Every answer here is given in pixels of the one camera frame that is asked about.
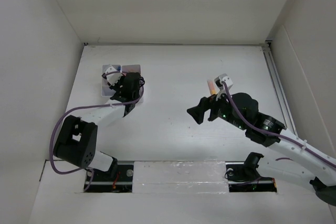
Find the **orange highlighter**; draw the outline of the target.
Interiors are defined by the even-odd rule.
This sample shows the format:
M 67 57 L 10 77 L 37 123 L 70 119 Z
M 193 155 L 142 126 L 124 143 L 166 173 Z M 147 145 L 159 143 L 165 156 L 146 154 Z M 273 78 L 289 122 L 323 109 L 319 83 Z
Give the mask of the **orange highlighter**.
M 215 85 L 214 85 L 213 81 L 212 80 L 207 80 L 207 85 L 208 85 L 210 94 L 211 95 L 216 95 L 217 90 L 215 88 Z

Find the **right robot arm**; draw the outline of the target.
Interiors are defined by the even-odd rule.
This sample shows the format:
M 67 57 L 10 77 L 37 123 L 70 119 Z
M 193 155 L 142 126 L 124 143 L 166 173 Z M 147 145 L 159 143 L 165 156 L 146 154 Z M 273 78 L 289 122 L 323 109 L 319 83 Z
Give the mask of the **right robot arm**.
M 226 94 L 200 99 L 187 113 L 202 124 L 209 111 L 208 121 L 220 118 L 244 131 L 252 142 L 283 155 L 266 158 L 251 152 L 238 168 L 227 171 L 228 180 L 243 184 L 262 177 L 283 179 L 312 191 L 320 200 L 335 205 L 335 159 L 297 138 L 285 125 L 258 110 L 258 102 L 246 93 Z

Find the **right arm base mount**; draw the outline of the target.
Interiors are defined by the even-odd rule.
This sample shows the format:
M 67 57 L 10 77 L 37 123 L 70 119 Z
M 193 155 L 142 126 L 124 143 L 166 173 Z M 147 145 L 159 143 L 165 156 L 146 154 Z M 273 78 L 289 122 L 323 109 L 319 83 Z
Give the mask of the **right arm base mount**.
M 243 163 L 226 164 L 226 172 L 224 178 L 228 182 L 230 193 L 276 193 L 276 182 L 271 177 L 260 177 L 243 174 Z

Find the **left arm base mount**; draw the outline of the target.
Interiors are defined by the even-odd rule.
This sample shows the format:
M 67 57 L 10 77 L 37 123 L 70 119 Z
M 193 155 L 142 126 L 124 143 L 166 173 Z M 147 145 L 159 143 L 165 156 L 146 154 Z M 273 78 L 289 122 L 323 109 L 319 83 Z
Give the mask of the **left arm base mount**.
M 134 162 L 118 162 L 115 175 L 110 178 L 105 172 L 94 169 L 93 178 L 86 175 L 86 193 L 131 193 L 133 187 Z

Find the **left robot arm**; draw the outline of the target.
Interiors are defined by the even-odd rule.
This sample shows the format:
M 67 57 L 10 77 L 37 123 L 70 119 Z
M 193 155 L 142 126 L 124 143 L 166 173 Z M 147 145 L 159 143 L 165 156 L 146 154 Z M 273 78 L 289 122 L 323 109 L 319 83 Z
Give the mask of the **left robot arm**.
M 74 116 L 75 109 L 67 111 L 57 122 L 50 139 L 51 156 L 85 169 L 99 172 L 105 180 L 117 175 L 118 160 L 97 150 L 98 129 L 126 117 L 141 100 L 144 92 L 144 78 L 138 72 L 114 71 L 104 73 L 113 96 L 105 104 L 82 106 L 89 112 Z

